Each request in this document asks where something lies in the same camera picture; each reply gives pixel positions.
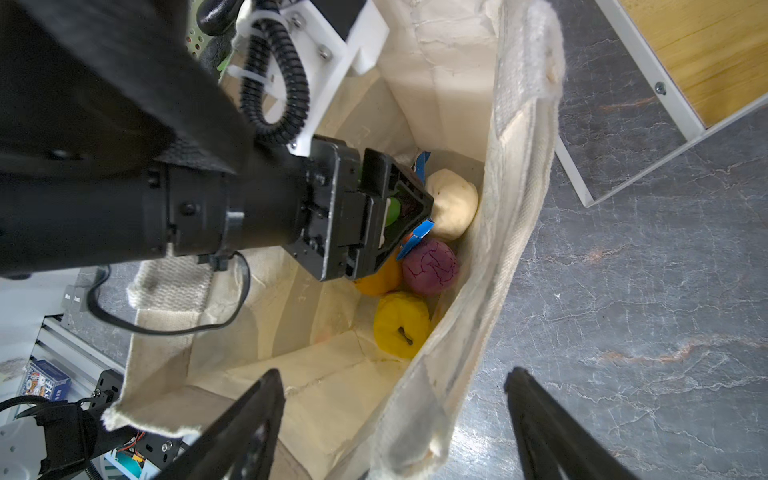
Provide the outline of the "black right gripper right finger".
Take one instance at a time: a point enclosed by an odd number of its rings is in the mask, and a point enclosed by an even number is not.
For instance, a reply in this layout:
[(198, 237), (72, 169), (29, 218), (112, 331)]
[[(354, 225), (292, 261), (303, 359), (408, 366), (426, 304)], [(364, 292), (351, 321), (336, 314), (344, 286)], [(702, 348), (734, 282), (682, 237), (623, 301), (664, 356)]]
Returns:
[(634, 479), (524, 368), (504, 385), (526, 479)]

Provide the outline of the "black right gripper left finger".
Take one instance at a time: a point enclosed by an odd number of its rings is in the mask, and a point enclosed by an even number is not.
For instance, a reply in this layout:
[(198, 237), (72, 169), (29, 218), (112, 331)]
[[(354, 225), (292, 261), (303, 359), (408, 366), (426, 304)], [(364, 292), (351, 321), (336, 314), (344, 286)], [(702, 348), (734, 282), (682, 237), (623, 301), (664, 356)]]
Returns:
[(278, 370), (268, 370), (159, 479), (267, 479), (285, 407)]

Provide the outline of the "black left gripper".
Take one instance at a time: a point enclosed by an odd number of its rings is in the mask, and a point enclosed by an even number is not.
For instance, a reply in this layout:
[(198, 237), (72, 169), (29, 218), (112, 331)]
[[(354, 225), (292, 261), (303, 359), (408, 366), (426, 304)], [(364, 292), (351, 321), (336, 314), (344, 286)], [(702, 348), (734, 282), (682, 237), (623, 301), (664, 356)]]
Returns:
[[(298, 237), (283, 250), (318, 281), (344, 275), (358, 280), (378, 272), (431, 215), (433, 198), (423, 182), (388, 154), (366, 148), (361, 162), (359, 151), (344, 141), (316, 136), (300, 166), (306, 195), (299, 204)], [(363, 207), (355, 197), (358, 186), (365, 194), (401, 204), (400, 216), (387, 226), (387, 204), (373, 203), (359, 243)]]

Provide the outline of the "dark mangosteen toy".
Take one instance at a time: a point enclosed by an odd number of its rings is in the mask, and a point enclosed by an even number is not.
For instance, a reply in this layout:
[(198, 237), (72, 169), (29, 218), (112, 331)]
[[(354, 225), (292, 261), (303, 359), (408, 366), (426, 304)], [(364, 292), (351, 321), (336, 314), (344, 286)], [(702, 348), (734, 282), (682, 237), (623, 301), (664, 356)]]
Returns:
[(393, 225), (401, 215), (402, 204), (396, 197), (390, 197), (387, 199), (387, 210), (385, 215), (384, 225), (389, 227)]

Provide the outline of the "blue candy bag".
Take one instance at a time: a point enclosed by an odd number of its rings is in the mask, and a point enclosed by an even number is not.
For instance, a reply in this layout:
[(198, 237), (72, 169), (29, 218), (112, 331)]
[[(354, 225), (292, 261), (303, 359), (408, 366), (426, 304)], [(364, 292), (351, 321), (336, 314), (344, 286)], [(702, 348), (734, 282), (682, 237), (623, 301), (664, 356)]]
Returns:
[[(412, 166), (413, 172), (423, 185), (426, 184), (426, 164), (429, 161), (430, 156), (431, 153), (429, 151), (422, 151), (418, 154)], [(396, 260), (402, 261), (408, 253), (431, 232), (433, 227), (434, 222), (427, 218), (410, 232), (401, 242), (401, 249), (396, 256)]]

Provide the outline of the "cream white round vegetable toy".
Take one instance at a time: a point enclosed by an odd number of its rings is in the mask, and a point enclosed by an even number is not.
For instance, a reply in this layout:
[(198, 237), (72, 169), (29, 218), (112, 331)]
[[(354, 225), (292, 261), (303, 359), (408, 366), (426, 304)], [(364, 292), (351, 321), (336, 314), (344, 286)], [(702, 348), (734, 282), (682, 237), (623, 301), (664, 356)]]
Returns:
[(477, 188), (454, 171), (441, 169), (427, 178), (426, 190), (434, 200), (431, 233), (444, 241), (457, 240), (476, 215), (479, 205)]

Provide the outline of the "orange potato toy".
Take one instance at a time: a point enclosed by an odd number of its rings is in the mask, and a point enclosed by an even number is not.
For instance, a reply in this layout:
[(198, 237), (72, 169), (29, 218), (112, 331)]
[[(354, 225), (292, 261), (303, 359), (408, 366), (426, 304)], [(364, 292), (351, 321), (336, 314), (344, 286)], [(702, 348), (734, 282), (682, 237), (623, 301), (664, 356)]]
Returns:
[(355, 288), (361, 294), (371, 297), (378, 297), (396, 291), (401, 283), (402, 268), (397, 260), (396, 253), (393, 253), (375, 274), (353, 282)]

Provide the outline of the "purple cabbage toy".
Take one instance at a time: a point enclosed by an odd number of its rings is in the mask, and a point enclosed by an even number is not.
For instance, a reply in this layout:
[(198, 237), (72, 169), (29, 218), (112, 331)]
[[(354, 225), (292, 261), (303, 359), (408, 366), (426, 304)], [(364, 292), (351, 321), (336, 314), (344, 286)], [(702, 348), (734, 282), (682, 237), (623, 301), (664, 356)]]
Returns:
[(423, 297), (441, 294), (455, 283), (460, 271), (454, 251), (445, 242), (434, 239), (415, 246), (401, 266), (406, 285)]

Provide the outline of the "yellow apple toy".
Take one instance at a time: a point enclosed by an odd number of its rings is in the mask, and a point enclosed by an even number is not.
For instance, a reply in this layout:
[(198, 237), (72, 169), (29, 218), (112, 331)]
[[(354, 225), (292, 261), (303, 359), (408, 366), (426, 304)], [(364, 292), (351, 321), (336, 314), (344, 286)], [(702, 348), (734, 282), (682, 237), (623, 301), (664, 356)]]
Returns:
[(373, 322), (377, 347), (400, 359), (412, 360), (431, 333), (426, 302), (408, 292), (383, 296)]

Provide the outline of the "cream canvas tote bag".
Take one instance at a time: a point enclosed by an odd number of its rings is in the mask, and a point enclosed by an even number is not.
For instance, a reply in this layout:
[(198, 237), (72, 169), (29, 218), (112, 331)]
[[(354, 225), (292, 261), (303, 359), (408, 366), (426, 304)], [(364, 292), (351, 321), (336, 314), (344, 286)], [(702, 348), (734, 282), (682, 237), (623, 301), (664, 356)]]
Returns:
[(192, 260), (141, 265), (138, 323), (111, 430), (200, 433), (269, 369), (287, 397), (279, 439), (314, 479), (426, 479), (447, 460), (459, 410), (546, 195), (565, 58), (545, 1), (381, 1), (377, 67), (346, 79), (322, 134), (430, 157), (434, 236), (457, 250), (457, 282), (429, 300), (431, 334), (411, 360), (374, 340), (376, 300), (320, 282), (279, 247), (214, 274)]

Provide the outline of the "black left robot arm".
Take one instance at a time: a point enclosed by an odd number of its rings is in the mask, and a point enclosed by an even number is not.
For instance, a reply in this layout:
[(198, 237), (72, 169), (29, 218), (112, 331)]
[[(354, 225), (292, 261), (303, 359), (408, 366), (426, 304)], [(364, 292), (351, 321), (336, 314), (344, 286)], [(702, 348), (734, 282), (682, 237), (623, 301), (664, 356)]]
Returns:
[(432, 197), (317, 130), (388, 33), (371, 1), (3, 2), (2, 276), (274, 246), (378, 271)]

